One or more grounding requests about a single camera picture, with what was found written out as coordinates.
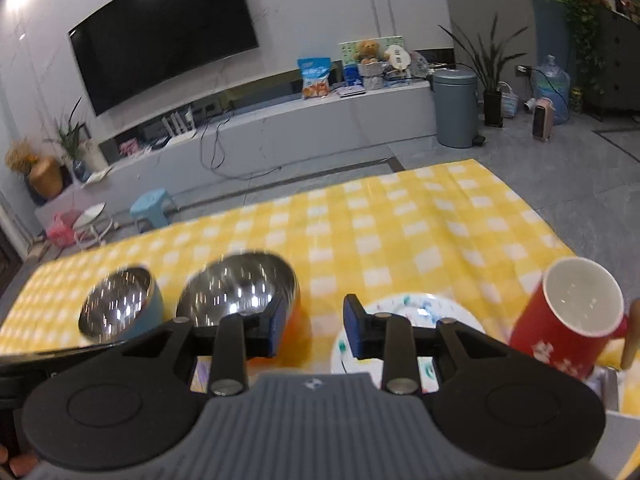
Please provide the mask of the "person left hand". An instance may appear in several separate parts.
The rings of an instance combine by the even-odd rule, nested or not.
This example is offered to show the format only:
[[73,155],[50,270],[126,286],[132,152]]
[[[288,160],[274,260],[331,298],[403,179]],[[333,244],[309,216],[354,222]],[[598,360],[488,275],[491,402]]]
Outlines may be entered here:
[[4,446],[0,446],[1,465],[8,466],[11,474],[15,478],[23,478],[30,474],[39,464],[37,455],[32,452],[26,452],[20,455],[11,456],[9,450]]

